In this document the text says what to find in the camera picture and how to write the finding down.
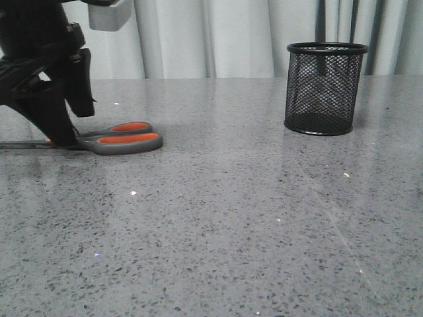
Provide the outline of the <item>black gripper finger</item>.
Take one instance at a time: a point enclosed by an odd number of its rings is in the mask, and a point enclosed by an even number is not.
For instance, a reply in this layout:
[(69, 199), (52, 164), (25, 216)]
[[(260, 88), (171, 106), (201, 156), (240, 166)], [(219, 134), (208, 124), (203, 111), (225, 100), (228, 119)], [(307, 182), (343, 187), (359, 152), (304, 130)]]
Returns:
[(90, 66), (91, 52), (88, 48), (84, 48), (69, 60), (66, 71), (66, 100), (77, 117), (91, 117), (95, 114)]
[(76, 144), (61, 82), (40, 81), (26, 87), (8, 107), (32, 122), (55, 146)]

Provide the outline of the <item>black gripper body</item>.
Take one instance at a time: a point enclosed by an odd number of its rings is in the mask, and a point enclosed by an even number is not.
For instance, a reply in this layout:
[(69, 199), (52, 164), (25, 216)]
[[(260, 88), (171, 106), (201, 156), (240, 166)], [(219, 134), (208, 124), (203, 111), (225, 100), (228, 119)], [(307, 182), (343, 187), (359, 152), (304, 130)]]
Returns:
[(26, 90), (28, 80), (45, 72), (63, 81), (69, 60), (84, 49), (77, 23), (70, 23), (62, 1), (1, 2), (1, 103), (8, 105)]

